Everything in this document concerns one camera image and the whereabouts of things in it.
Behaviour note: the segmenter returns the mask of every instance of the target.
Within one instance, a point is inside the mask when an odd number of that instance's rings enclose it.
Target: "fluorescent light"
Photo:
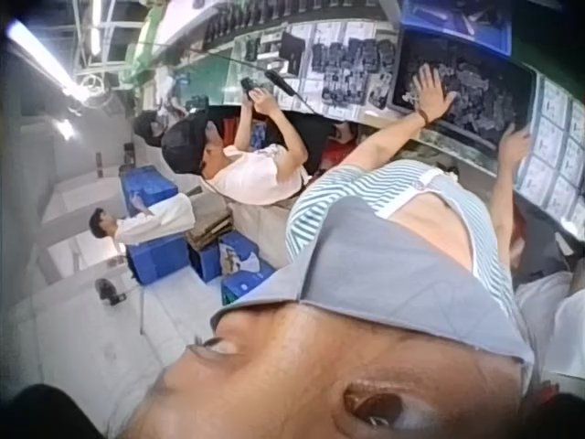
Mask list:
[[[65,140],[69,140],[71,137],[73,137],[73,127],[71,126],[71,122],[68,119],[65,119],[63,122],[56,121],[55,126],[61,135],[63,135]]]
[[[6,34],[63,87],[65,94],[81,102],[89,98],[89,93],[73,81],[63,66],[22,23],[14,20],[8,25]]]
[[[100,41],[100,30],[97,27],[92,27],[90,31],[91,39],[91,55],[94,57],[100,54],[101,41]]]
[[[101,23],[101,0],[93,0],[91,2],[91,24],[94,27]]]

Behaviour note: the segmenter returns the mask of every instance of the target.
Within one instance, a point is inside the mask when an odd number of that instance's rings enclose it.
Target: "hand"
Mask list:
[[[273,114],[281,110],[276,99],[274,99],[274,96],[264,89],[251,90],[250,98],[254,102],[254,108],[260,114],[265,114],[271,117]]]
[[[248,97],[248,93],[243,91],[241,94],[241,109],[248,111],[248,112],[252,112],[253,107],[254,107],[254,102],[252,102],[252,99],[250,99]]]
[[[141,210],[144,207],[144,201],[143,201],[142,197],[140,195],[138,195],[137,193],[131,196],[130,202],[138,210]]]
[[[498,148],[497,161],[500,168],[512,171],[520,164],[522,159],[530,152],[530,132],[528,128],[516,131],[516,126],[510,123]]]
[[[420,68],[419,74],[414,75],[412,82],[419,94],[419,108],[429,116],[429,122],[443,116],[457,97],[455,91],[451,91],[445,97],[439,71],[434,69],[431,72],[429,64],[424,64]]]

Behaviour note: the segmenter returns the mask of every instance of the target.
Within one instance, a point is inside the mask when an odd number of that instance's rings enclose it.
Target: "eye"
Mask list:
[[[345,404],[352,416],[376,429],[421,431],[439,424],[429,404],[391,391],[348,391]]]
[[[207,341],[195,337],[195,343],[187,348],[198,355],[211,359],[216,358],[217,355],[226,356],[238,353],[238,347],[235,343],[221,337],[213,337]]]

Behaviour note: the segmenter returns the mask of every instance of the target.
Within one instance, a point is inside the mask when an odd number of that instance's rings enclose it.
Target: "neck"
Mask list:
[[[231,165],[231,163],[232,160],[227,155],[223,154],[222,151],[220,154],[213,157],[213,159],[207,161],[206,166],[203,169],[202,177],[205,180],[209,180],[215,177],[219,171]]]

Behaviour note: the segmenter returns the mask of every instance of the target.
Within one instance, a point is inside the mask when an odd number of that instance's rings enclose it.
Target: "display case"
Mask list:
[[[459,93],[436,128],[485,154],[495,156],[510,123],[521,127],[530,121],[537,74],[528,67],[455,37],[415,29],[402,31],[397,59],[388,107],[414,109],[412,78],[429,63],[439,70],[445,90]]]

